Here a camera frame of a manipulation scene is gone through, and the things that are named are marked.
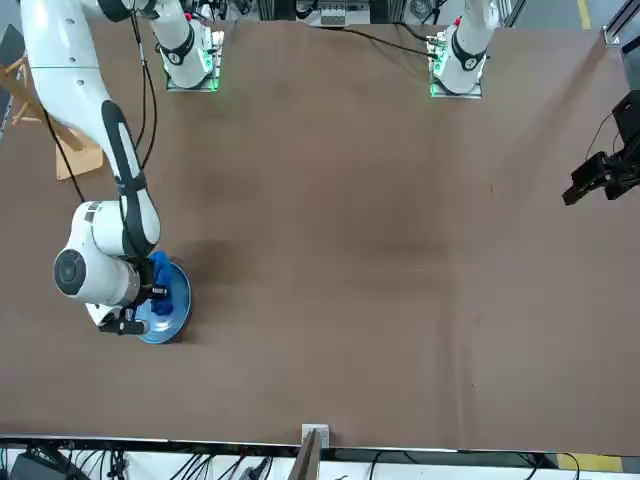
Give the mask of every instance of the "wooden stool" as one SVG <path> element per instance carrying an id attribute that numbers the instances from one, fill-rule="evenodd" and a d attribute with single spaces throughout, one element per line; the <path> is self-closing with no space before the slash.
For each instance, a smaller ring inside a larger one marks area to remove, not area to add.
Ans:
<path id="1" fill-rule="evenodd" d="M 16 78 L 16 73 L 21 75 L 22 83 Z M 17 126 L 20 122 L 44 122 L 46 124 L 47 119 L 42 103 L 29 90 L 29 64 L 26 56 L 8 67 L 0 65 L 0 87 L 8 90 L 22 102 L 20 110 L 13 117 L 12 126 Z M 65 127 L 51 116 L 49 116 L 49 121 L 55 135 L 60 140 L 74 175 L 80 175 L 102 166 L 102 150 L 90 138 Z M 70 176 L 71 172 L 64 163 L 60 150 L 56 148 L 56 178 L 63 180 Z"/>

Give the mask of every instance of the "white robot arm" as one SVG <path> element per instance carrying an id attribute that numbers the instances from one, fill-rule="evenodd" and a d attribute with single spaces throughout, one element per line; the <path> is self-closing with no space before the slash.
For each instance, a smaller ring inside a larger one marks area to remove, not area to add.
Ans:
<path id="1" fill-rule="evenodd" d="M 118 193 L 118 200 L 77 208 L 69 241 L 54 262 L 55 283 L 68 297 L 86 303 L 101 329 L 142 334 L 143 322 L 120 320 L 127 307 L 166 294 L 153 288 L 145 261 L 158 242 L 160 221 L 127 122 L 102 81 L 85 17 L 121 21 L 135 14 L 134 4 L 150 19 L 172 80 L 186 88 L 201 82 L 208 70 L 198 48 L 200 24 L 186 20 L 178 0 L 22 0 L 21 16 L 44 108 L 102 148 Z"/>
<path id="2" fill-rule="evenodd" d="M 446 53 L 436 78 L 448 91 L 463 95 L 478 83 L 489 41 L 500 23 L 495 0 L 465 0 L 460 25 L 445 32 Z"/>

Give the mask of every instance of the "blue plate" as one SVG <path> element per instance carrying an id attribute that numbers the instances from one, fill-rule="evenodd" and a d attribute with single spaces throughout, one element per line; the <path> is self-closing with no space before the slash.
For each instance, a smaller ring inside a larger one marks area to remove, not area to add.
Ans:
<path id="1" fill-rule="evenodd" d="M 151 311 L 151 300 L 138 307 L 136 320 L 146 322 L 149 329 L 138 338 L 145 343 L 159 345 L 169 343 L 182 331 L 191 314 L 191 284 L 184 270 L 171 263 L 171 284 L 169 285 L 173 311 L 159 316 Z"/>

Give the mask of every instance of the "black cable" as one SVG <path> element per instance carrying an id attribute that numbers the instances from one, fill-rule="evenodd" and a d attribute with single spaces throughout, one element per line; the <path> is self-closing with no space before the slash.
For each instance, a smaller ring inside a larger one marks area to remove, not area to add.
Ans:
<path id="1" fill-rule="evenodd" d="M 73 447 L 69 449 L 69 458 L 67 458 L 67 466 L 64 469 L 65 475 L 69 473 L 69 467 L 71 466 L 71 460 L 73 459 Z"/>
<path id="2" fill-rule="evenodd" d="M 138 145 L 140 144 L 140 141 L 142 140 L 142 135 L 144 133 L 145 130 L 145 126 L 146 126 L 146 83 L 147 81 L 149 82 L 149 90 L 151 90 L 151 99 L 153 102 L 153 126 L 152 126 L 152 130 L 151 130 L 151 140 L 149 141 L 149 147 L 147 148 L 147 153 L 144 156 L 144 160 L 142 162 L 142 166 L 140 167 L 142 170 L 144 170 L 145 166 L 147 165 L 147 161 L 149 160 L 149 156 L 151 155 L 151 151 L 153 150 L 153 145 L 156 141 L 156 133 L 157 133 L 157 129 L 158 129 L 158 103 L 157 103 L 157 99 L 156 99 L 156 90 L 153 86 L 153 80 L 151 78 L 151 71 L 149 70 L 149 63 L 147 62 L 147 59 L 144 57 L 144 53 L 142 50 L 142 37 L 140 36 L 140 26 L 138 25 L 138 17 L 135 15 L 135 12 L 132 13 L 131 15 L 131 26 L 133 28 L 133 34 L 136 38 L 136 42 L 138 43 L 138 48 L 140 49 L 141 52 L 141 58 L 140 61 L 142 62 L 142 74 L 143 74 L 143 90 L 142 90 L 142 94 L 143 94 L 143 100 L 142 100 L 142 128 L 140 129 L 140 134 L 138 135 L 138 139 L 136 140 L 136 149 L 138 148 Z"/>
<path id="3" fill-rule="evenodd" d="M 405 457 L 407 457 L 411 463 L 415 463 L 416 465 L 420 465 L 420 462 L 417 461 L 415 458 L 413 458 L 411 455 L 409 455 L 407 452 L 402 452 L 402 454 Z"/>
<path id="4" fill-rule="evenodd" d="M 88 477 L 91 476 L 91 474 L 93 473 L 93 471 L 95 470 L 95 468 L 98 466 L 98 462 L 100 462 L 101 458 L 104 458 L 104 456 L 107 454 L 106 450 L 102 451 L 102 455 L 100 455 L 98 458 L 96 458 L 96 461 L 93 463 L 93 467 L 91 467 L 91 470 L 89 470 L 89 473 L 87 474 Z"/>
<path id="5" fill-rule="evenodd" d="M 522 460 L 524 460 L 527 465 L 529 465 L 530 467 L 535 467 L 536 463 L 534 461 L 532 461 L 529 457 L 523 455 L 522 453 L 517 453 L 516 455 L 518 455 Z"/>
<path id="6" fill-rule="evenodd" d="M 229 472 L 231 472 L 231 475 L 229 476 L 229 480 L 231 480 L 233 474 L 236 473 L 236 470 L 240 466 L 240 463 L 242 463 L 242 460 L 244 460 L 244 457 L 240 457 L 236 463 L 227 468 L 224 473 L 220 475 L 216 480 L 222 480 Z"/>
<path id="7" fill-rule="evenodd" d="M 60 155 L 62 155 L 64 164 L 67 166 L 67 170 L 69 170 L 69 176 L 71 177 L 73 186 L 75 187 L 76 193 L 80 198 L 80 203 L 84 203 L 85 202 L 84 195 L 80 190 L 80 186 L 78 185 L 78 180 L 76 180 L 76 176 L 73 174 L 73 170 L 71 170 L 71 165 L 69 164 L 69 159 L 67 158 L 67 154 L 64 153 L 64 149 L 62 148 L 62 145 L 60 145 L 60 140 L 58 140 L 58 136 L 56 135 L 56 132 L 53 131 L 53 125 L 51 125 L 51 119 L 49 118 L 49 114 L 44 108 L 42 109 L 42 112 L 44 113 L 44 119 L 47 121 L 47 127 L 49 127 L 49 132 L 51 133 L 51 136 L 53 137 L 53 139 L 56 142 L 56 145 L 58 146 L 58 150 L 60 151 Z"/>
<path id="8" fill-rule="evenodd" d="M 373 471 L 376 468 L 376 463 L 378 463 L 378 459 L 380 458 L 380 455 L 382 455 L 384 452 L 378 452 L 376 453 L 376 456 L 373 457 L 373 462 L 371 462 L 371 470 L 369 471 L 369 480 L 373 480 Z"/>
<path id="9" fill-rule="evenodd" d="M 189 468 L 187 468 L 187 469 L 185 470 L 185 472 L 184 472 L 184 474 L 182 475 L 182 477 L 181 477 L 181 479 L 180 479 L 180 480 L 186 480 L 186 479 L 187 479 L 187 475 L 189 475 L 189 477 L 188 477 L 188 478 L 191 478 L 191 475 L 190 475 L 190 474 L 192 473 L 192 472 L 191 472 L 191 469 L 192 469 L 192 468 L 194 468 L 194 467 L 196 467 L 196 463 L 198 463 L 198 462 L 200 461 L 200 459 L 201 459 L 201 458 L 202 458 L 202 454 L 201 454 L 201 453 L 198 453 L 198 454 L 196 455 L 196 459 L 195 459 L 195 461 L 194 461 L 191 465 L 189 465 Z"/>
<path id="10" fill-rule="evenodd" d="M 580 480 L 580 464 L 578 463 L 578 459 L 571 453 L 562 453 L 561 455 L 566 455 L 567 457 L 573 458 L 573 461 L 576 462 L 576 480 Z"/>
<path id="11" fill-rule="evenodd" d="M 427 20 L 431 18 L 431 15 L 433 15 L 433 24 L 436 25 L 438 23 L 438 20 L 440 19 L 440 9 L 445 3 L 447 3 L 447 1 L 448 0 L 436 0 L 436 5 L 431 9 L 429 13 L 427 13 L 420 24 L 424 25 L 425 23 L 427 23 Z"/>
<path id="12" fill-rule="evenodd" d="M 404 28 L 407 32 L 409 32 L 411 34 L 411 36 L 413 38 L 416 38 L 422 42 L 429 42 L 429 39 L 423 35 L 420 35 L 418 32 L 416 32 L 413 28 L 411 28 L 409 25 L 407 25 L 405 22 L 394 22 L 394 25 L 398 25 L 402 28 Z"/>
<path id="13" fill-rule="evenodd" d="M 84 468 L 84 466 L 87 464 L 87 462 L 91 459 L 91 457 L 93 457 L 96 453 L 98 453 L 98 450 L 94 450 L 93 452 L 91 452 L 89 455 L 87 455 L 87 458 L 85 458 L 82 463 L 80 464 L 80 466 L 78 467 L 78 469 L 80 471 L 82 471 L 82 469 Z"/>
<path id="14" fill-rule="evenodd" d="M 273 466 L 273 461 L 275 459 L 273 457 L 271 457 L 271 461 L 269 462 L 269 466 L 267 467 L 267 473 L 264 474 L 264 480 L 267 480 L 269 478 L 269 474 L 271 473 L 271 467 Z"/>
<path id="15" fill-rule="evenodd" d="M 145 72 L 147 73 L 147 79 L 149 80 L 149 89 L 151 90 L 151 100 L 153 102 L 153 126 L 151 127 L 151 140 L 149 141 L 149 148 L 147 149 L 147 153 L 144 156 L 144 161 L 142 162 L 142 170 L 147 166 L 147 162 L 149 161 L 149 156 L 151 155 L 151 150 L 153 150 L 153 144 L 156 141 L 156 132 L 158 129 L 158 103 L 156 100 L 156 90 L 153 88 L 153 80 L 151 80 L 151 72 L 149 72 L 149 65 L 145 62 L 144 66 Z"/>
<path id="16" fill-rule="evenodd" d="M 585 162 L 589 159 L 589 153 L 591 153 L 591 147 L 593 147 L 593 144 L 596 143 L 596 139 L 598 138 L 598 135 L 600 135 L 600 130 L 602 130 L 602 126 L 604 125 L 604 122 L 606 122 L 609 118 L 611 118 L 611 115 L 613 115 L 613 112 L 611 112 L 609 115 L 604 117 L 604 120 L 602 120 L 602 122 L 600 123 L 600 126 L 598 127 L 598 131 L 596 132 L 595 136 L 593 137 L 593 140 L 591 140 L 591 144 L 589 145 L 589 148 L 587 149 L 587 154 L 584 156 L 584 161 Z"/>
<path id="17" fill-rule="evenodd" d="M 209 465 L 211 464 L 211 462 L 207 462 L 207 466 L 204 469 L 204 480 L 207 480 L 207 478 L 209 478 Z"/>
<path id="18" fill-rule="evenodd" d="M 434 53 L 429 53 L 429 52 L 424 52 L 422 50 L 416 50 L 414 48 L 404 47 L 402 45 L 398 45 L 397 43 L 389 42 L 388 40 L 374 37 L 373 35 L 369 35 L 368 33 L 360 32 L 358 30 L 352 30 L 350 28 L 335 28 L 335 27 L 315 27 L 315 28 L 320 28 L 322 30 L 334 30 L 336 32 L 353 33 L 355 35 L 360 35 L 361 37 L 368 38 L 369 40 L 373 40 L 374 42 L 383 43 L 385 45 L 389 45 L 390 47 L 398 48 L 406 52 L 415 53 L 417 55 L 422 55 L 428 58 L 438 58 L 438 56 Z"/>
<path id="19" fill-rule="evenodd" d="M 183 477 L 183 478 L 185 478 L 185 480 L 191 480 L 192 478 L 197 479 L 200 476 L 200 474 L 204 471 L 204 468 L 207 465 L 209 465 L 209 462 L 211 462 L 212 459 L 213 459 L 213 455 L 209 455 L 202 462 L 200 462 L 200 464 L 196 468 L 194 468 L 193 472 L 191 472 L 188 477 Z"/>
<path id="20" fill-rule="evenodd" d="M 542 465 L 542 460 L 540 460 L 538 463 L 536 463 L 536 466 L 533 467 L 533 470 L 531 470 L 531 473 L 529 474 L 529 476 L 525 480 L 531 480 L 533 478 L 533 476 L 536 474 L 536 472 L 538 471 L 538 468 L 540 468 L 540 465 Z"/>
<path id="21" fill-rule="evenodd" d="M 180 474 L 182 473 L 182 471 L 183 471 L 185 468 L 187 468 L 187 466 L 188 466 L 189 464 L 191 464 L 191 462 L 193 462 L 194 460 L 196 460 L 197 456 L 198 456 L 198 455 L 197 455 L 197 454 L 195 454 L 195 453 L 194 453 L 193 455 L 191 455 L 191 458 L 190 458 L 189 460 L 187 460 L 187 461 L 182 465 L 182 467 L 180 467 L 180 469 L 179 469 L 176 473 L 174 473 L 174 474 L 173 474 L 173 476 L 172 476 L 169 480 L 176 480 L 176 478 L 178 478 L 178 475 L 180 475 Z"/>
<path id="22" fill-rule="evenodd" d="M 611 144 L 611 153 L 615 155 L 616 153 L 616 140 L 620 136 L 620 132 L 616 133 L 616 136 L 613 137 L 613 143 Z"/>
<path id="23" fill-rule="evenodd" d="M 131 28 L 133 28 L 133 35 L 136 38 L 136 43 L 138 44 L 138 48 L 142 51 L 142 41 L 140 38 L 140 31 L 138 30 L 138 21 L 136 18 L 135 12 L 131 14 Z M 142 141 L 142 137 L 144 136 L 144 130 L 147 124 L 147 76 L 145 74 L 145 64 L 147 60 L 145 58 L 140 59 L 142 63 L 142 126 L 140 127 L 140 133 L 138 133 L 138 138 L 136 139 L 136 150 Z"/>
<path id="24" fill-rule="evenodd" d="M 98 477 L 100 480 L 102 480 L 102 467 L 104 467 L 104 457 L 107 456 L 107 451 L 105 450 L 102 453 L 102 457 L 100 458 L 100 476 Z"/>

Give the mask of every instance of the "brown table surface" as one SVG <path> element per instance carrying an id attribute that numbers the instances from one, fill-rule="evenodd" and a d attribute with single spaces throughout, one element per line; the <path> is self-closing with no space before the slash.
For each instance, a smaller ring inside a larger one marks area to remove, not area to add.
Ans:
<path id="1" fill-rule="evenodd" d="M 0 431 L 296 443 L 328 423 L 339 446 L 637 454 L 640 192 L 561 199 L 626 93 L 600 33 L 496 32 L 469 101 L 431 100 L 423 58 L 355 35 L 227 29 L 217 94 L 167 94 L 151 61 L 160 247 L 196 296 L 183 343 L 101 334 L 56 291 L 77 198 L 42 126 L 6 133 Z M 95 41 L 135 135 L 130 26 Z M 80 183 L 113 198 L 107 168 Z"/>

